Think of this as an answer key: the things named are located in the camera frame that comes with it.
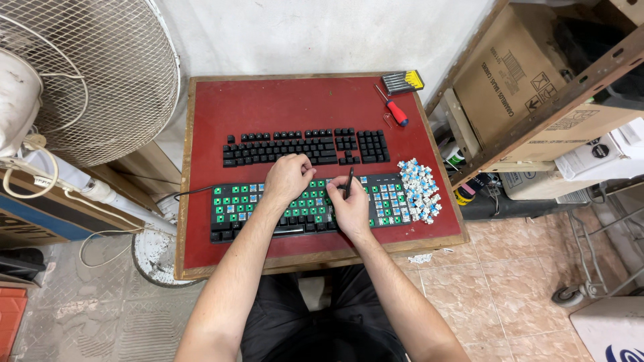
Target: red table top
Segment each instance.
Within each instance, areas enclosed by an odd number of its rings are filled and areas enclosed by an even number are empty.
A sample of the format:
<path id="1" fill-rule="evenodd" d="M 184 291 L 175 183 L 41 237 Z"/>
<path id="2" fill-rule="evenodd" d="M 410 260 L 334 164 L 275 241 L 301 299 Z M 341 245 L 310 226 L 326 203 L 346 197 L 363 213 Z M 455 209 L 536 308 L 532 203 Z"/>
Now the red table top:
<path id="1" fill-rule="evenodd" d="M 396 173 L 398 161 L 415 157 L 433 169 L 443 206 L 434 224 L 372 229 L 381 243 L 437 238 L 461 233 L 446 186 L 439 172 L 431 143 L 412 93 L 390 97 L 409 117 L 405 128 L 383 120 L 388 111 L 374 83 L 378 77 L 282 79 L 197 82 L 194 100 L 194 128 L 190 161 L 190 190 L 231 182 L 263 182 L 271 163 L 223 168 L 227 136 L 241 142 L 242 133 L 304 131 L 307 129 L 354 128 L 384 131 L 391 162 L 354 165 L 354 174 Z M 318 166 L 316 178 L 347 175 L 350 166 Z M 210 237 L 211 196 L 208 192 L 189 195 L 185 232 L 184 269 L 216 265 L 230 246 L 213 245 Z M 348 249 L 353 245 L 342 233 L 275 238 L 268 258 Z"/>

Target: pile of switches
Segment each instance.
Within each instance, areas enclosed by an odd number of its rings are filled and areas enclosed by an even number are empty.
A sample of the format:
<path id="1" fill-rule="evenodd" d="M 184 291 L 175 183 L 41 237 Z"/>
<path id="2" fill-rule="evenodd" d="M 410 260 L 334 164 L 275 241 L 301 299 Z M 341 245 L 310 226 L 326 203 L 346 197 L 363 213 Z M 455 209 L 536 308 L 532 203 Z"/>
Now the pile of switches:
<path id="1" fill-rule="evenodd" d="M 431 169 L 423 165 L 419 166 L 416 158 L 412 158 L 409 162 L 400 161 L 398 167 L 401 168 L 402 184 L 412 220 L 422 220 L 432 224 L 434 222 L 432 216 L 437 216 L 442 207 L 437 204 L 440 195 L 432 196 L 439 188 L 433 180 Z"/>

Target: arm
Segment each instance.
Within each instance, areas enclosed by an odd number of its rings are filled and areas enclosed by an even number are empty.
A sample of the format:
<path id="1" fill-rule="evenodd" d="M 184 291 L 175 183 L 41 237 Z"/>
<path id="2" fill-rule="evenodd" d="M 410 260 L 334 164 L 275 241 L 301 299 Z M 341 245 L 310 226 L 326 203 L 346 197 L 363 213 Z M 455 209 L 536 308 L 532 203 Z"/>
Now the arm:
<path id="1" fill-rule="evenodd" d="M 341 176 L 327 185 L 337 223 L 362 257 L 384 313 L 412 361 L 469 361 L 445 320 L 371 233 L 368 198 L 360 181 L 353 180 L 351 196 L 343 200 L 337 187 L 345 182 Z"/>
<path id="2" fill-rule="evenodd" d="M 275 225 L 315 173 L 305 155 L 270 169 L 261 201 L 197 299 L 175 362 L 235 361 Z"/>

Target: wooden table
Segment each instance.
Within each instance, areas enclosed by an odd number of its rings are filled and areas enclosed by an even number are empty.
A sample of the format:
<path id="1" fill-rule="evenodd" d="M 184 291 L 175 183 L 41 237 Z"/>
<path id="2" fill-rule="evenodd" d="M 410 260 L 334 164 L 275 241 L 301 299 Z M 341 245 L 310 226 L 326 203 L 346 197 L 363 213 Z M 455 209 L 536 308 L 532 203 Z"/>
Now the wooden table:
<path id="1" fill-rule="evenodd" d="M 398 161 L 415 157 L 433 169 L 443 208 L 432 225 L 376 228 L 372 231 L 392 256 L 423 254 L 469 241 L 450 191 L 438 147 L 418 94 L 396 95 L 409 118 L 405 128 L 383 120 L 388 112 L 374 88 L 382 73 L 263 75 L 190 78 L 181 192 L 229 182 L 262 182 L 272 166 L 254 164 L 223 168 L 227 135 L 237 143 L 242 133 L 355 128 L 384 131 L 392 161 L 354 165 L 355 175 L 399 172 Z M 346 175 L 349 166 L 318 166 L 316 178 Z M 210 192 L 181 196 L 175 256 L 175 278 L 207 278 L 230 246 L 213 245 L 210 236 Z M 276 238 L 270 243 L 264 273 L 322 269 L 360 263 L 343 233 Z"/>

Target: screwdriver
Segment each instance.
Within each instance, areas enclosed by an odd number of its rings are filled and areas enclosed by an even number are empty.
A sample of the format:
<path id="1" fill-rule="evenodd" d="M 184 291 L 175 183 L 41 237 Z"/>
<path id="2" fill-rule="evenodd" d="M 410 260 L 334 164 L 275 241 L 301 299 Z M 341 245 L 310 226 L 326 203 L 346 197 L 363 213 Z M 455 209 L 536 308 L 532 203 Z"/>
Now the screwdriver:
<path id="1" fill-rule="evenodd" d="M 387 99 L 387 97 L 384 96 L 383 91 L 380 90 L 380 87 L 378 87 L 378 84 L 374 83 L 375 88 L 378 90 L 378 93 L 380 93 L 383 98 L 384 98 L 384 105 L 389 108 L 389 110 L 393 114 L 393 119 L 396 120 L 396 123 L 401 125 L 402 127 L 407 126 L 407 123 L 409 123 L 409 119 L 407 116 L 404 114 L 404 112 L 396 106 L 396 103 L 394 103 L 391 99 Z"/>

